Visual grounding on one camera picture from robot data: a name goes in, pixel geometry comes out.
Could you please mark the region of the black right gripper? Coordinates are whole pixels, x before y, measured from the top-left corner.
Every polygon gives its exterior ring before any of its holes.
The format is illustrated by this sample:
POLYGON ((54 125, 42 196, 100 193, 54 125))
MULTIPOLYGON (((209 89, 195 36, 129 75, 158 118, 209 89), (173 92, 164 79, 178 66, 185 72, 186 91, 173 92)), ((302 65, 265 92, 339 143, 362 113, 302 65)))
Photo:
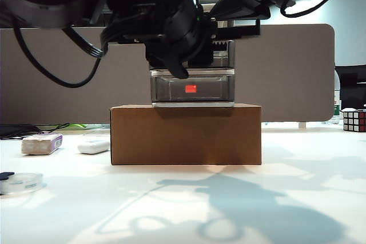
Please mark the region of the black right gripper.
POLYGON ((212 8, 217 21, 252 20, 254 25, 218 28, 215 40, 240 39, 261 33, 261 21, 270 18, 269 5, 263 0, 219 0, 212 8))

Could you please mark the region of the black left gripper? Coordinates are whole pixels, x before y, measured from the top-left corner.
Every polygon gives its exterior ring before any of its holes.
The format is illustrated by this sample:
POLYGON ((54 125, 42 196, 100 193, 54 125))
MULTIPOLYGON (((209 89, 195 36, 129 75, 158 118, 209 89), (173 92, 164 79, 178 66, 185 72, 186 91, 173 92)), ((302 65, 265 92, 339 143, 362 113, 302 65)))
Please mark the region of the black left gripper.
POLYGON ((166 67, 172 76, 187 79, 184 63, 211 62, 211 36, 215 23, 208 18, 198 0, 181 0, 163 20, 163 31, 145 41, 145 55, 151 67, 166 67))

